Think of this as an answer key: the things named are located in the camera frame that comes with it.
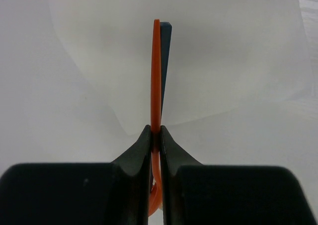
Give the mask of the white paper napkin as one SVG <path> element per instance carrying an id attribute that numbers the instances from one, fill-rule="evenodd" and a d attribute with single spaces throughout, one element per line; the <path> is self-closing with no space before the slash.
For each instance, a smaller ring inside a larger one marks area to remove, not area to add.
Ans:
<path id="1" fill-rule="evenodd" d="M 149 121 L 153 22 L 172 25 L 163 121 L 288 100 L 314 80 L 299 0 L 48 0 L 74 63 L 131 135 Z"/>

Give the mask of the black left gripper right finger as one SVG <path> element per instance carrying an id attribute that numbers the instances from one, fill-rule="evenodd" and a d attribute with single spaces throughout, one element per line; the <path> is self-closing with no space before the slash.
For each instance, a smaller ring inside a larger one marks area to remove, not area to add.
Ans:
<path id="1" fill-rule="evenodd" d="M 161 127 L 166 225 L 315 225 L 296 176 L 280 166 L 204 165 Z"/>

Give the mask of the dark blue chopstick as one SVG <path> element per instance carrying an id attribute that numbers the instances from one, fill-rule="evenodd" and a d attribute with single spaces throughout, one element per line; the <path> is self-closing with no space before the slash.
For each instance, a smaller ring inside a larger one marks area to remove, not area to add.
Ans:
<path id="1" fill-rule="evenodd" d="M 165 87 L 166 87 L 166 77 L 167 77 L 167 70 L 168 70 L 171 35 L 172 35 L 172 25 L 169 22 L 160 22 L 161 114 L 163 111 L 163 102 L 164 102 L 164 94 L 165 94 Z"/>

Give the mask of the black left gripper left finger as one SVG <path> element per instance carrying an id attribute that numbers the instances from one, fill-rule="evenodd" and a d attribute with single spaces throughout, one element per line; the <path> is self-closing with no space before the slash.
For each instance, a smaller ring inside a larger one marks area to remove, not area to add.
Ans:
<path id="1" fill-rule="evenodd" d="M 0 178 L 3 225 L 146 225 L 152 134 L 108 163 L 20 163 Z"/>

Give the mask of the orange plastic fork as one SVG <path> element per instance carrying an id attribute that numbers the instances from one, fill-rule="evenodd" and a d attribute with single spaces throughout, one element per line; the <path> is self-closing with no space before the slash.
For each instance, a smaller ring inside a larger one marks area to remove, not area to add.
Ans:
<path id="1" fill-rule="evenodd" d="M 155 183 L 149 197 L 149 216 L 154 214 L 162 203 L 162 181 L 159 154 L 159 133 L 161 126 L 161 43 L 160 20 L 154 20 L 151 64 L 151 133 L 152 173 Z"/>

